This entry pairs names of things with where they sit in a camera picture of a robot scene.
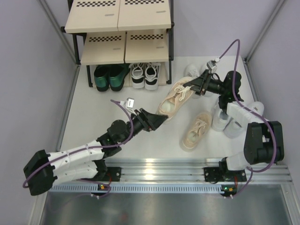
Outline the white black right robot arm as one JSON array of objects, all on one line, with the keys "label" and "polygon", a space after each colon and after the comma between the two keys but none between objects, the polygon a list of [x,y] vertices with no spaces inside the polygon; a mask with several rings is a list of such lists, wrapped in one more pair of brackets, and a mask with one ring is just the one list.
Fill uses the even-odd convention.
[{"label": "white black right robot arm", "polygon": [[207,91],[218,94],[218,107],[232,121],[237,122],[247,130],[242,152],[225,157],[218,163],[218,180],[247,181],[242,177],[245,169],[254,172],[251,165],[267,163],[260,170],[268,170],[274,163],[284,158],[284,142],[282,125],[278,121],[268,121],[262,115],[242,104],[239,95],[241,74],[236,71],[227,73],[225,79],[215,80],[210,71],[204,73],[183,85],[190,88],[197,95],[204,95]]}]

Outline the black white sneaker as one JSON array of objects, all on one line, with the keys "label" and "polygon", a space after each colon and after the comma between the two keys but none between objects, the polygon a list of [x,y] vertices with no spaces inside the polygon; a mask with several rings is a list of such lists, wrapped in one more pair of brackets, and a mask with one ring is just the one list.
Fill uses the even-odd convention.
[{"label": "black white sneaker", "polygon": [[130,74],[132,80],[132,87],[141,89],[144,87],[144,63],[131,63]]},{"label": "black white sneaker", "polygon": [[158,88],[158,77],[161,63],[146,63],[145,68],[145,88],[147,90],[156,90]]}]

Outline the white grey sneaker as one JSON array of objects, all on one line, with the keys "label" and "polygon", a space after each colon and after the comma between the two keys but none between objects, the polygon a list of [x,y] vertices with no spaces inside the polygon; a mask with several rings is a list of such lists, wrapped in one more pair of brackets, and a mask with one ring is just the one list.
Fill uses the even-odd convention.
[{"label": "white grey sneaker", "polygon": [[210,73],[207,66],[204,66],[202,68],[203,72],[201,74],[201,76],[206,76],[206,82],[204,84],[204,87],[206,89],[205,94],[202,94],[205,97],[211,97],[213,95],[213,93],[211,91],[208,90],[209,84],[211,83],[211,81],[213,80],[213,73]]},{"label": "white grey sneaker", "polygon": [[192,77],[193,79],[196,79],[200,77],[200,71],[194,64],[189,64],[185,69],[186,76]]}]

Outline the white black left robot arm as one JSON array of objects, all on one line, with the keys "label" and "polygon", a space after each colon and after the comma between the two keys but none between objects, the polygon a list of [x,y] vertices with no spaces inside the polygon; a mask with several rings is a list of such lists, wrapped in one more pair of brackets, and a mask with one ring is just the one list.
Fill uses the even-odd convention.
[{"label": "white black left robot arm", "polygon": [[129,121],[115,120],[106,133],[92,142],[69,150],[37,151],[23,169],[31,196],[41,195],[54,186],[74,180],[103,181],[108,173],[105,158],[121,151],[141,131],[157,130],[168,116],[135,110]]}]

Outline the beige lace sneaker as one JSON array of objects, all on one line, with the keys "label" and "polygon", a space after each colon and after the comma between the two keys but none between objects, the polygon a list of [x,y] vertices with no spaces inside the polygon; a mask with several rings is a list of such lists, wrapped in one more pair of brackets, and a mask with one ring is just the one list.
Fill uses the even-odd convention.
[{"label": "beige lace sneaker", "polygon": [[208,111],[199,113],[191,122],[181,141],[181,148],[192,152],[206,136],[212,125],[212,115]]},{"label": "beige lace sneaker", "polygon": [[184,86],[184,84],[192,81],[190,76],[179,79],[169,90],[164,100],[157,108],[158,115],[167,115],[169,121],[179,111],[179,109],[194,95],[195,91],[191,90],[191,86]]}]

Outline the green loafer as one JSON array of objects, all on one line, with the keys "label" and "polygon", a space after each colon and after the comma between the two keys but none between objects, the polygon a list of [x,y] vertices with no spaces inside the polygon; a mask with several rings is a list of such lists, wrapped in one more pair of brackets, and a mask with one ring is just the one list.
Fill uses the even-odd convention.
[{"label": "green loafer", "polygon": [[109,89],[109,65],[98,65],[94,71],[94,82],[96,88],[100,92],[107,91]]},{"label": "green loafer", "polygon": [[125,77],[130,69],[129,64],[113,64],[109,72],[109,84],[112,91],[120,91],[123,88]]}]

